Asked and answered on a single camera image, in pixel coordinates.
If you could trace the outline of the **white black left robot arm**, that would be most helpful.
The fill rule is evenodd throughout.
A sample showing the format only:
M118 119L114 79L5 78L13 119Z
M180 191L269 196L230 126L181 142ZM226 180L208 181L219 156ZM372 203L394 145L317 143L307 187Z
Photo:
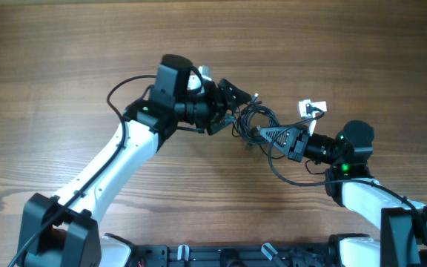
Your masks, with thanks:
M24 205L12 266L139 266L136 247L100 234L101 221L132 175L176 131L214 135L251 96L227 80L214 82L185 57L162 57L152 84L123 111L112 139L53 196Z

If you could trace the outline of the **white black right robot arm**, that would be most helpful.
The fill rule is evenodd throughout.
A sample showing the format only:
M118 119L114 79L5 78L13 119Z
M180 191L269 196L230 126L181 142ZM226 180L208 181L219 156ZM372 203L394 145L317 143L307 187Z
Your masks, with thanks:
M336 137L309 133L304 125L263 128L260 136L288 159L328 165L320 184L334 201L380 230L376 241L363 234L331 236L337 266L427 266L427 205L381 185L371 175L374 130L348 122Z

